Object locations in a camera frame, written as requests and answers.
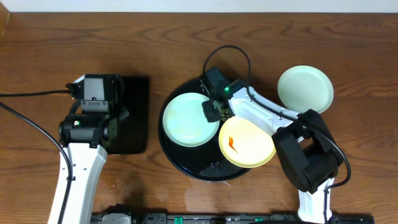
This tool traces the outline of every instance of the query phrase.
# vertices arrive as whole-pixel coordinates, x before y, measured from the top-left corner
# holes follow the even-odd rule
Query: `wooden table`
[[[171,213],[295,212],[297,190],[275,155],[226,183],[194,180],[165,157],[157,122],[166,97],[197,77],[216,47],[236,44],[252,59],[254,88],[279,103],[281,74],[295,65],[324,71],[335,99],[322,114],[353,176],[333,189],[332,210],[398,217],[398,15],[396,14],[52,14],[13,13],[0,46],[0,92],[62,89],[85,73],[150,77],[146,152],[109,156],[94,211],[115,203]],[[246,79],[237,51],[216,54],[229,77]],[[67,95],[2,98],[58,138]],[[0,110],[0,223],[46,223],[59,153],[25,122]],[[341,166],[336,181],[346,175]]]

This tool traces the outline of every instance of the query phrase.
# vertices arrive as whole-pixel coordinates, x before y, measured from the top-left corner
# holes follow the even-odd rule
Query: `white wall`
[[[0,0],[10,12],[398,12],[398,0]]]

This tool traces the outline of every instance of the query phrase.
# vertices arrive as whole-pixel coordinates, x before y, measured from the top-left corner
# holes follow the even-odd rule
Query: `round black tray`
[[[225,181],[237,178],[250,169],[238,167],[228,161],[218,145],[218,135],[224,122],[220,123],[217,133],[208,142],[196,147],[180,146],[171,141],[163,129],[163,113],[170,101],[184,93],[206,95],[199,79],[186,82],[178,87],[165,101],[159,117],[159,141],[169,161],[181,172],[190,177],[205,181]]]

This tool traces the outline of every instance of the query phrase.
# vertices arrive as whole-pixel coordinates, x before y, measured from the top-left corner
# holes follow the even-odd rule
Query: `wooden surface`
[[[8,18],[10,16],[10,13],[6,9],[6,7],[3,6],[0,2],[0,43],[1,39],[4,35],[4,31],[6,30],[6,25],[8,22]]]
[[[62,89],[85,73],[150,77],[149,140],[141,155],[109,156],[94,211],[115,203],[172,213],[295,212],[298,193],[275,155],[226,183],[193,180],[159,145],[166,97],[197,77],[216,47],[236,44],[253,63],[254,88],[279,103],[280,75],[295,65],[324,71],[335,98],[322,114],[353,176],[333,189],[332,210],[398,223],[398,15],[396,14],[13,14],[0,48],[0,92]],[[215,55],[229,77],[246,79],[244,57]],[[58,138],[67,95],[2,98]],[[59,153],[42,134],[0,110],[0,223],[46,223]],[[344,178],[341,166],[337,181]]]

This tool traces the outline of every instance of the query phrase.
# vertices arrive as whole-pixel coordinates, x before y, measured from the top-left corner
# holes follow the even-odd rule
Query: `cable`
[[[32,125],[36,129],[38,129],[41,133],[43,133],[45,136],[47,136],[54,144],[55,146],[59,149],[61,152],[61,155],[63,156],[65,162],[67,163],[67,169],[68,169],[68,182],[67,182],[67,189],[65,190],[65,196],[63,197],[63,202],[61,206],[61,211],[60,211],[60,216],[58,218],[58,224],[62,224],[63,220],[63,214],[65,213],[65,208],[67,206],[67,201],[68,201],[68,196],[69,196],[69,191],[70,191],[70,186],[72,184],[72,165],[70,164],[70,161],[68,159],[67,153],[62,149],[61,145],[55,140],[46,130],[41,128],[39,125],[35,124],[33,121],[31,121],[29,118],[26,118],[24,115],[16,112],[12,108],[8,107],[4,103],[0,102],[0,107],[4,108],[6,111],[12,113],[13,115],[17,116],[18,118],[24,120],[26,123]]]
[[[285,119],[287,119],[287,120],[290,120],[290,121],[293,121],[293,122],[297,122],[299,125],[302,125],[303,127],[307,128],[308,130],[311,130],[311,131],[313,131],[314,133],[318,134],[319,136],[323,137],[324,139],[326,139],[326,140],[333,146],[333,151],[334,151],[335,153],[340,154],[341,157],[343,158],[343,161],[344,161],[344,163],[346,164],[346,168],[347,168],[347,176],[346,176],[346,178],[345,178],[343,181],[341,181],[341,182],[339,182],[339,183],[337,183],[337,184],[332,184],[332,185],[330,185],[330,186],[326,186],[325,189],[323,190],[323,191],[325,192],[325,199],[324,199],[325,203],[324,203],[324,205],[323,205],[323,217],[324,217],[324,219],[325,219],[325,223],[328,223],[328,219],[327,219],[327,215],[326,215],[326,207],[327,207],[327,204],[328,204],[328,203],[327,203],[327,200],[328,200],[329,189],[332,189],[332,188],[335,188],[335,187],[339,187],[339,186],[345,185],[345,184],[350,180],[350,178],[351,178],[351,166],[350,166],[350,164],[349,164],[349,162],[348,162],[348,159],[347,159],[346,155],[343,153],[343,151],[342,151],[330,138],[328,138],[328,137],[326,136],[326,134],[323,133],[323,131],[321,131],[321,130],[319,130],[318,128],[316,128],[316,127],[314,127],[314,126],[311,126],[311,125],[309,125],[309,124],[307,124],[307,123],[305,123],[305,122],[303,122],[303,121],[297,120],[297,119],[295,119],[295,118],[291,118],[290,116],[286,116],[286,115],[283,114],[283,112],[276,111],[276,110],[274,110],[274,109],[272,109],[272,108],[270,108],[270,107],[268,107],[268,106],[262,104],[260,101],[256,100],[256,98],[255,98],[255,97],[250,93],[250,91],[249,91],[250,82],[251,82],[251,61],[250,61],[250,58],[249,58],[248,54],[247,54],[242,48],[240,48],[240,47],[238,47],[238,46],[235,46],[235,45],[224,45],[224,46],[218,47],[218,48],[215,49],[211,54],[209,54],[209,56],[206,58],[205,64],[203,65],[202,74],[205,73],[206,66],[207,66],[207,62],[209,61],[209,59],[210,59],[217,51],[219,51],[219,50],[221,50],[221,49],[224,49],[224,48],[233,48],[233,49],[237,49],[237,50],[239,50],[240,52],[242,52],[243,55],[246,57],[246,59],[247,59],[247,61],[248,61],[248,70],[249,70],[249,71],[248,71],[248,81],[247,81],[246,90],[247,90],[247,92],[248,92],[248,96],[250,97],[250,99],[251,99],[252,101],[254,101],[254,102],[257,103],[258,105],[262,106],[262,107],[265,108],[266,110],[269,110],[269,111],[271,111],[271,112],[273,112],[273,113],[279,115],[281,118],[285,118]]]
[[[0,93],[0,97],[8,97],[8,96],[41,96],[52,93],[70,93],[69,90],[53,90],[53,91],[44,91],[38,93]]]

